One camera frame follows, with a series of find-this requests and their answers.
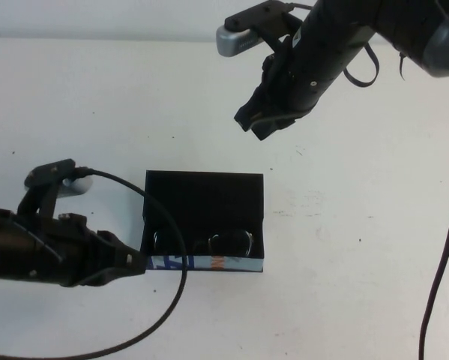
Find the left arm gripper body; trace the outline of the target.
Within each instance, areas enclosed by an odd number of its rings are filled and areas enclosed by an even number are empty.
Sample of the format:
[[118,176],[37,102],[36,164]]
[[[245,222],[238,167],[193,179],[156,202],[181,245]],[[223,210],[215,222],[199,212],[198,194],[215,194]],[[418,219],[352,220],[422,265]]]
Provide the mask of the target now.
[[33,243],[23,251],[24,281],[73,287],[78,280],[111,268],[101,262],[97,231],[87,227],[82,215],[53,219],[35,214],[24,219],[23,228]]

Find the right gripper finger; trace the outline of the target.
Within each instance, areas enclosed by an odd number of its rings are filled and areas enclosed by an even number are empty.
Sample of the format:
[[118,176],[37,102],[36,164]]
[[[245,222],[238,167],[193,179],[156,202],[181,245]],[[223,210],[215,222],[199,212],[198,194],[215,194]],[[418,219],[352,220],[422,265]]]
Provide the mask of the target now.
[[282,112],[276,114],[264,114],[258,112],[251,116],[251,131],[259,140],[265,140],[276,131],[283,130],[295,123],[297,114]]
[[243,131],[251,131],[251,116],[257,113],[273,114],[273,106],[262,85],[253,92],[251,98],[235,114],[235,120]]

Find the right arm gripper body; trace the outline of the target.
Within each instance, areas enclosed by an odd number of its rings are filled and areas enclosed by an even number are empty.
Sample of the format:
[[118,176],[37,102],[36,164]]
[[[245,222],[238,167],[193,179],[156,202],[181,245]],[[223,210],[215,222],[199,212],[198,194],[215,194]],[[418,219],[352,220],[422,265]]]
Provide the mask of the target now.
[[344,71],[343,28],[300,28],[270,45],[253,94],[255,120],[296,120],[312,111]]

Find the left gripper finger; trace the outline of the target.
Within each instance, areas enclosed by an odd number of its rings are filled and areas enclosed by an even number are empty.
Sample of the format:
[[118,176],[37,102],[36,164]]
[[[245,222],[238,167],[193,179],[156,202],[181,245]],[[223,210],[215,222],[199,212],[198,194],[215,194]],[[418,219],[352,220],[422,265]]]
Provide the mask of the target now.
[[98,230],[100,260],[107,267],[127,271],[145,271],[148,260],[140,251],[126,245],[112,232]]
[[109,284],[112,281],[120,278],[133,277],[145,274],[145,267],[117,267],[117,268],[105,268],[97,271],[94,274],[90,274],[73,284],[73,287],[88,286],[88,287],[101,287]]

